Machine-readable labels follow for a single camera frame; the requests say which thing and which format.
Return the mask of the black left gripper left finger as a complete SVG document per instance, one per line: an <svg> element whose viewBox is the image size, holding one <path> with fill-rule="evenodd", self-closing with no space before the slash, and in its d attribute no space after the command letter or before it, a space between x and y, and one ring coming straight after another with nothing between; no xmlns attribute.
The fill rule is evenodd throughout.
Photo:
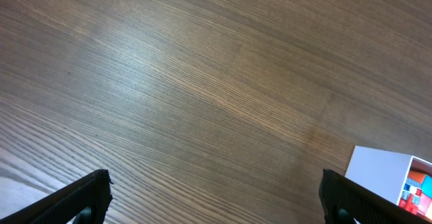
<svg viewBox="0 0 432 224"><path fill-rule="evenodd" d="M113 200L109 171L97 169L1 219L1 224L102 224Z"/></svg>

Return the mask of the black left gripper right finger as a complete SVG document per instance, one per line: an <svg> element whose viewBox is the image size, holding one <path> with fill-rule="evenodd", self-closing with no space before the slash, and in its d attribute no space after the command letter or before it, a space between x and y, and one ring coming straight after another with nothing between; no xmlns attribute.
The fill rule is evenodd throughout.
<svg viewBox="0 0 432 224"><path fill-rule="evenodd" d="M323 170L319 198L326 224L428 224L343 175Z"/></svg>

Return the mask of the colourful puzzle cube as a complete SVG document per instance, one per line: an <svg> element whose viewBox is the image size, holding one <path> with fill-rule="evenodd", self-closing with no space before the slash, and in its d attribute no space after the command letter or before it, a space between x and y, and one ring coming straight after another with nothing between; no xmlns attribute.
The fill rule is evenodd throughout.
<svg viewBox="0 0 432 224"><path fill-rule="evenodd" d="M413 200L417 213L431 221L431 176L410 170L407 183L414 187Z"/></svg>

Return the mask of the red toy fire truck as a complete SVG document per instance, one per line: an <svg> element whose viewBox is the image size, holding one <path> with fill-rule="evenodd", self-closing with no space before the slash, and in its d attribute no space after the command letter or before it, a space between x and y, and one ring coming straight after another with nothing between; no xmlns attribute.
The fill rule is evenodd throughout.
<svg viewBox="0 0 432 224"><path fill-rule="evenodd" d="M421 194L422 190L420 183L409 180L404 184L398 206L414 215L417 215Z"/></svg>

